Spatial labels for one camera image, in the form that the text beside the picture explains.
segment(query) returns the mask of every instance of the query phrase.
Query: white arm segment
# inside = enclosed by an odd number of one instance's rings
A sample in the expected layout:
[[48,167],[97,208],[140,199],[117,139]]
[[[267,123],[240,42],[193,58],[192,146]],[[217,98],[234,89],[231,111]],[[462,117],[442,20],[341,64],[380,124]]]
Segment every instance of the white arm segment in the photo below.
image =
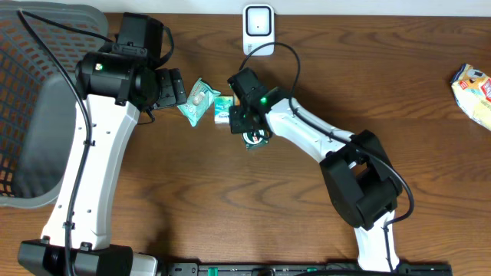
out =
[[[356,242],[358,243],[358,264],[360,268],[368,271],[386,271],[390,272],[389,262],[387,261],[387,249],[385,248],[384,223],[390,221],[395,216],[395,211],[385,213],[375,223],[370,230],[365,230],[362,227],[355,228]],[[392,268],[396,268],[399,264],[399,258],[394,249],[394,233],[392,225],[389,228],[389,248],[390,262]]]
[[[92,119],[92,140],[95,146],[89,149],[75,201],[71,247],[78,249],[82,242],[90,242],[92,250],[98,250],[107,248],[110,243],[110,215],[117,177],[140,111],[130,102],[126,102],[124,107],[117,106],[112,97],[88,95],[84,103]],[[81,161],[85,133],[84,118],[77,106],[74,141],[60,195],[41,234],[41,238],[50,237],[51,245],[64,246],[63,223],[66,221],[68,202]]]
[[[319,127],[331,131],[334,135],[345,140],[351,140],[350,133],[345,130],[340,130],[308,112],[305,108],[298,104],[296,99],[292,99],[294,108],[305,117],[308,121],[315,123]],[[321,162],[328,152],[338,151],[344,146],[343,143],[329,139],[326,135],[312,129],[306,123],[302,122],[298,117],[293,116],[293,112],[288,104],[288,99],[283,99],[275,104],[271,111],[266,114],[266,119],[271,131],[277,136],[281,136],[290,140],[292,143],[304,150],[308,155],[312,156],[317,162]],[[350,168],[355,166],[355,163],[350,164]],[[394,212],[386,213],[379,218],[374,227],[370,231],[363,228],[354,230],[358,242],[358,250],[360,255],[358,263],[364,270],[372,271],[390,271],[387,262],[387,253],[385,249],[384,239],[384,222],[394,217]],[[392,225],[389,226],[389,245],[390,258],[392,266],[395,268],[399,264],[399,258],[394,250],[394,234]]]

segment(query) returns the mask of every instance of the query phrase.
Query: yellow snack bag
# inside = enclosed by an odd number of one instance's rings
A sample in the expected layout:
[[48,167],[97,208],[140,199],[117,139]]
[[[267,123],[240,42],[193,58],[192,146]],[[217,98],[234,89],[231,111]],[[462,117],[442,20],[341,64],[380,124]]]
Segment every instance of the yellow snack bag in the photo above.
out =
[[491,130],[491,78],[464,64],[452,79],[452,90],[463,112]]

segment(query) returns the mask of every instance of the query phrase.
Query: small box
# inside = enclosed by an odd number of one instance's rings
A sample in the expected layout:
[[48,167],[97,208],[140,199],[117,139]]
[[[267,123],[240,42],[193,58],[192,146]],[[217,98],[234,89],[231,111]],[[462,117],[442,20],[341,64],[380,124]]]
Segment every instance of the small box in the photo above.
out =
[[219,96],[215,98],[215,123],[229,123],[229,108],[232,105],[232,96]]

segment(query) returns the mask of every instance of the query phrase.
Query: wood grain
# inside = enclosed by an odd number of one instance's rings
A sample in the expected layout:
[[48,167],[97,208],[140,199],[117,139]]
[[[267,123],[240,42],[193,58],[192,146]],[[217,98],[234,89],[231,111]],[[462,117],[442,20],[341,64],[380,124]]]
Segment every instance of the wood grain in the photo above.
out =
[[[121,14],[108,14],[110,33]],[[189,91],[198,77],[231,95],[242,59],[242,18],[153,15],[176,43]],[[414,215],[395,225],[397,253],[443,261],[455,275],[491,269],[491,133],[457,107],[450,78],[462,63],[491,74],[486,18],[276,16],[277,41],[302,58],[297,97],[337,127],[369,129],[412,187]],[[295,59],[276,48],[249,62],[270,87],[291,85]],[[328,199],[318,164],[275,138],[247,152],[213,122],[192,128],[177,109],[137,126],[121,167],[113,243],[202,262],[324,262],[356,258],[353,230]],[[400,214],[407,197],[400,197]],[[20,275],[20,241],[38,238],[51,207],[0,209],[0,274]]]

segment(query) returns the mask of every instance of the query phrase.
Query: laundry basket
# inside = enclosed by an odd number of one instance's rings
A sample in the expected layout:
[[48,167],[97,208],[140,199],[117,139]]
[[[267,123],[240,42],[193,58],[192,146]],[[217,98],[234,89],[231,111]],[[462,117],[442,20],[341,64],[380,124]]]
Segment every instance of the laundry basket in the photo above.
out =
[[[100,35],[107,35],[107,19],[87,5],[0,2],[0,205],[37,208],[60,191],[74,135],[75,99],[19,21],[19,8]],[[72,75],[85,53],[104,44],[26,19]]]

